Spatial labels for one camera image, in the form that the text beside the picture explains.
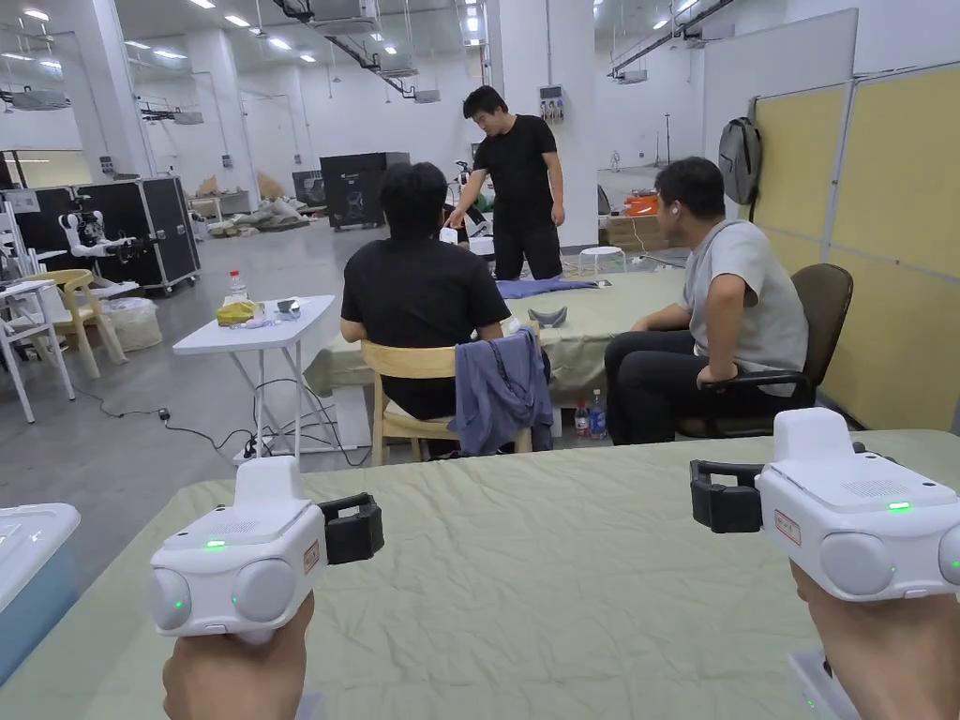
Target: orange container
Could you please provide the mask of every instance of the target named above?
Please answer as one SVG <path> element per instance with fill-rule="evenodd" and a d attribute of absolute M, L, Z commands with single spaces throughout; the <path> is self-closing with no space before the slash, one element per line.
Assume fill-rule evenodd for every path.
<path fill-rule="evenodd" d="M 638 218 L 644 215 L 656 215 L 659 210 L 660 201 L 656 195 L 644 195 L 642 197 L 627 198 L 627 217 Z"/>

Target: black box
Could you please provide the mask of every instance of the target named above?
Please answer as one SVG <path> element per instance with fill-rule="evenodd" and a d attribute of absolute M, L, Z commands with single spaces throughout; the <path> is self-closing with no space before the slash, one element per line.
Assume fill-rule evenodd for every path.
<path fill-rule="evenodd" d="M 380 207 L 380 182 L 391 165 L 410 162 L 409 153 L 367 153 L 321 157 L 326 206 L 330 226 L 362 225 L 379 227 L 384 224 Z"/>

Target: blue cloth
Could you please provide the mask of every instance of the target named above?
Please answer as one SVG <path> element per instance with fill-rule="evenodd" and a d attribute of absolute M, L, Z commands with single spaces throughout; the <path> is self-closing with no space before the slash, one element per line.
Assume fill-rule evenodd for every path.
<path fill-rule="evenodd" d="M 493 455 L 533 430 L 535 450 L 552 450 L 553 406 L 537 338 L 529 327 L 501 340 L 457 346 L 457 415 L 449 429 L 467 455 Z"/>
<path fill-rule="evenodd" d="M 496 286 L 504 300 L 532 298 L 534 295 L 559 293 L 562 290 L 596 289 L 595 282 L 582 280 L 498 280 Z"/>

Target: hand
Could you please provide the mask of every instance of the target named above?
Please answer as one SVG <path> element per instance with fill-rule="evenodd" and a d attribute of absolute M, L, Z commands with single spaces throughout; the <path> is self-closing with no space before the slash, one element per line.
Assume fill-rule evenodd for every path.
<path fill-rule="evenodd" d="M 791 563 L 797 593 L 863 720 L 956 720 L 960 606 L 954 595 L 848 603 Z"/>
<path fill-rule="evenodd" d="M 171 720 L 294 720 L 306 675 L 311 592 L 268 645 L 227 636 L 181 637 L 163 666 Z"/>
<path fill-rule="evenodd" d="M 467 217 L 465 210 L 461 210 L 459 207 L 456 208 L 453 212 L 450 213 L 450 217 L 446 219 L 446 227 L 459 230 L 464 226 L 464 218 Z"/>
<path fill-rule="evenodd" d="M 566 222 L 566 210 L 561 203 L 554 203 L 553 211 L 550 213 L 553 218 L 553 224 L 558 228 Z"/>
<path fill-rule="evenodd" d="M 736 366 L 735 363 L 730 363 L 728 368 L 725 368 L 722 372 L 715 372 L 707 365 L 700 371 L 700 374 L 697 375 L 697 387 L 703 388 L 704 385 L 709 385 L 713 382 L 723 382 L 724 380 L 732 380 L 740 374 L 740 369 Z"/>

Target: wooden chair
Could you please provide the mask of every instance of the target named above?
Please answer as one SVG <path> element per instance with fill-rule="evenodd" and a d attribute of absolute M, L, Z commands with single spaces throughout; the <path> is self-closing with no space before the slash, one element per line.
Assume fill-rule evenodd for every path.
<path fill-rule="evenodd" d="M 93 348 L 90 347 L 90 341 L 86 337 L 86 327 L 95 324 L 100 332 L 100 339 L 107 347 L 110 359 L 117 365 L 129 362 L 129 358 L 124 354 L 120 341 L 117 339 L 113 325 L 104 317 L 100 309 L 100 302 L 90 291 L 90 283 L 93 281 L 93 274 L 89 270 L 58 270 L 53 273 L 42 273 L 26 279 L 30 280 L 53 280 L 57 283 L 60 290 L 60 298 L 63 300 L 63 306 L 70 313 L 70 320 L 54 324 L 54 329 L 58 335 L 76 335 L 77 345 L 80 351 L 81 361 L 84 363 L 86 374 L 91 379 L 100 377 L 100 369 L 97 367 L 97 359 L 93 356 Z M 86 305 L 77 303 L 77 292 L 80 292 L 86 299 Z"/>
<path fill-rule="evenodd" d="M 446 429 L 452 418 L 417 420 L 384 395 L 382 376 L 411 380 L 429 380 L 454 377 L 456 348 L 385 348 L 365 341 L 362 346 L 364 362 L 373 370 L 373 466 L 378 468 L 386 459 L 387 438 L 407 438 L 414 453 L 414 462 L 423 459 L 420 440 L 457 440 L 457 434 Z M 532 452 L 533 439 L 529 429 L 516 438 L 517 452 Z"/>

